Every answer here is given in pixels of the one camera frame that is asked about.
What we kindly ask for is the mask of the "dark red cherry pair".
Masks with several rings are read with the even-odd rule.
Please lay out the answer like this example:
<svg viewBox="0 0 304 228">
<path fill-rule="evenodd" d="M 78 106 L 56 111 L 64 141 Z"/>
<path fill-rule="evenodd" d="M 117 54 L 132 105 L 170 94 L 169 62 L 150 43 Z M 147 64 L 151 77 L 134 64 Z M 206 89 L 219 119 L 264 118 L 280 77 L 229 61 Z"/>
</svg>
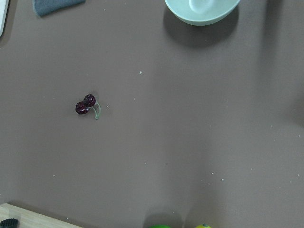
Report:
<svg viewBox="0 0 304 228">
<path fill-rule="evenodd" d="M 101 114 L 101 105 L 93 94 L 88 94 L 84 99 L 75 105 L 75 112 L 78 115 L 87 114 L 90 110 L 95 113 L 95 119 L 98 120 Z"/>
</svg>

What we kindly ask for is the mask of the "green lime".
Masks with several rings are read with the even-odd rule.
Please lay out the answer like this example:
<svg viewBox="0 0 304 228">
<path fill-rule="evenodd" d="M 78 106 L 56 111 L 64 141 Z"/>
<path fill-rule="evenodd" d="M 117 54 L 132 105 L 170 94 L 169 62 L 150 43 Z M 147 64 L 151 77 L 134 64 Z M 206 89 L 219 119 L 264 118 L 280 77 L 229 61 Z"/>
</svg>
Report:
<svg viewBox="0 0 304 228">
<path fill-rule="evenodd" d="M 157 225 L 149 226 L 148 228 L 171 228 L 171 227 L 164 224 L 157 224 Z"/>
</svg>

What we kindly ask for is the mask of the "mint green bowl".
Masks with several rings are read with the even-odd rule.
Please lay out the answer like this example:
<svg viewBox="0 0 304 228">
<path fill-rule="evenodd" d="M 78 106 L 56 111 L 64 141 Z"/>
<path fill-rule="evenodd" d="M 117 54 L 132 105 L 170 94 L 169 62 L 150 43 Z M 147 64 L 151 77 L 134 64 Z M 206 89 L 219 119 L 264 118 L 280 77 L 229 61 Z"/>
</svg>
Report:
<svg viewBox="0 0 304 228">
<path fill-rule="evenodd" d="M 240 0 L 165 0 L 168 9 L 181 21 L 206 26 L 224 19 Z"/>
</svg>

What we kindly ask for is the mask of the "lower whole yellow lemon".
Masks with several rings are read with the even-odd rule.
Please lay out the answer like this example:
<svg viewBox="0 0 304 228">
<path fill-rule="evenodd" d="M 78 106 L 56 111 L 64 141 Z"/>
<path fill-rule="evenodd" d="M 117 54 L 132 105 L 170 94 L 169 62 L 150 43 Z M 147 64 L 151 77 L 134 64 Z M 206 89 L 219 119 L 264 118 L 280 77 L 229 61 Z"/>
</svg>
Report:
<svg viewBox="0 0 304 228">
<path fill-rule="evenodd" d="M 202 223 L 197 225 L 195 228 L 211 228 L 211 226 L 209 226 L 208 224 Z"/>
</svg>

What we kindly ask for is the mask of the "grey folded cloth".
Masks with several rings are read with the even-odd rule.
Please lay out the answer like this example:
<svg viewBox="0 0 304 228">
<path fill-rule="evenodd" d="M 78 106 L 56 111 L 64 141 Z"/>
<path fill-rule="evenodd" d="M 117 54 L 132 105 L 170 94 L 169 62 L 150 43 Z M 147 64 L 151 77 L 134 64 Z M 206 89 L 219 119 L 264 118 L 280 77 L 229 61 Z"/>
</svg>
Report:
<svg viewBox="0 0 304 228">
<path fill-rule="evenodd" d="M 58 10 L 85 3 L 86 0 L 33 0 L 33 10 L 43 17 Z"/>
</svg>

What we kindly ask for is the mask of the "wooden cutting board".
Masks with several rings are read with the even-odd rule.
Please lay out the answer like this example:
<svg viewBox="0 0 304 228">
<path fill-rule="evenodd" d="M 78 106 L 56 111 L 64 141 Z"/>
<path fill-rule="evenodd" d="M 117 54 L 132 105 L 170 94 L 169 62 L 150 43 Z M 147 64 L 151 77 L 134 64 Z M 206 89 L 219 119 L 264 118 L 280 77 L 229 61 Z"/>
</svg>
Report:
<svg viewBox="0 0 304 228">
<path fill-rule="evenodd" d="M 4 203 L 0 205 L 0 220 L 17 219 L 18 228 L 79 228 L 79 226 L 51 218 L 27 209 Z"/>
</svg>

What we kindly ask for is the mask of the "steel muddler black tip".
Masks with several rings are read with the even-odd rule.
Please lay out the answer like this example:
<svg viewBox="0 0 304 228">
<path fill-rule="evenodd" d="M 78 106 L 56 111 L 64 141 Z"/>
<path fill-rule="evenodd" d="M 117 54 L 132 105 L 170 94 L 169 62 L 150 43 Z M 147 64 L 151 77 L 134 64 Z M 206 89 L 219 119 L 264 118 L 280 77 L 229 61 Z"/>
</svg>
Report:
<svg viewBox="0 0 304 228">
<path fill-rule="evenodd" d="M 16 218 L 8 218 L 0 222 L 0 228 L 17 228 L 19 220 Z"/>
</svg>

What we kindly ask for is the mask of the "cream rabbit serving tray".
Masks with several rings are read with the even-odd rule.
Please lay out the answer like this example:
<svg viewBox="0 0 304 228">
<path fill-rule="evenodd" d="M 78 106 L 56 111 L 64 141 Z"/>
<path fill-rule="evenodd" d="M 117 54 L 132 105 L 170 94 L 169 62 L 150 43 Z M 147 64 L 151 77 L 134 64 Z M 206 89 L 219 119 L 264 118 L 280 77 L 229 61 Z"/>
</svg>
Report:
<svg viewBox="0 0 304 228">
<path fill-rule="evenodd" d="M 0 0 L 0 37 L 3 36 L 10 0 Z"/>
</svg>

